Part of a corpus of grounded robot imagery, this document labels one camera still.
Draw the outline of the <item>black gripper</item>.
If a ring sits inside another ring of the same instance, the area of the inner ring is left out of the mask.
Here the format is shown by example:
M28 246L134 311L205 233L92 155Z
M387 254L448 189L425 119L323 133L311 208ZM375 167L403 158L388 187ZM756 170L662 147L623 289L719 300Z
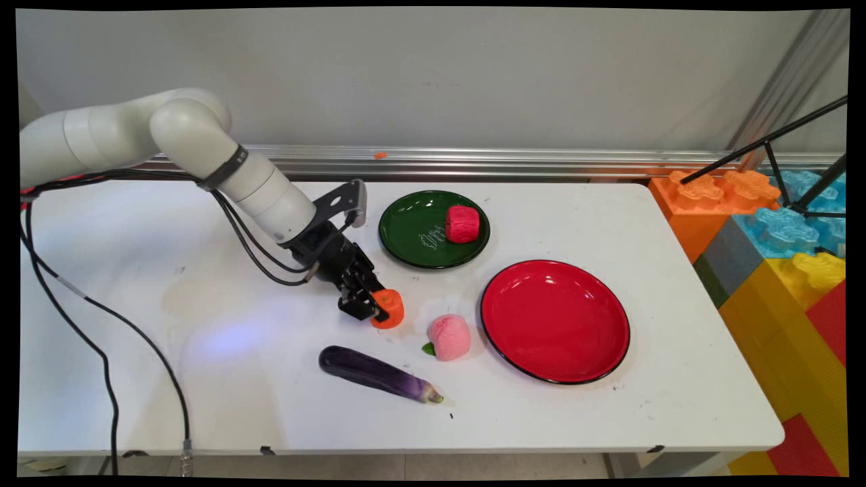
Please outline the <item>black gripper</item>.
M375 267L358 244L344 236L349 227L349 222L337 227L325 220L285 241L281 247L303 267L318 265L315 276L340 289L338 308L342 312L357 320L383 323L390 313L376 302L373 294L386 287L378 281Z

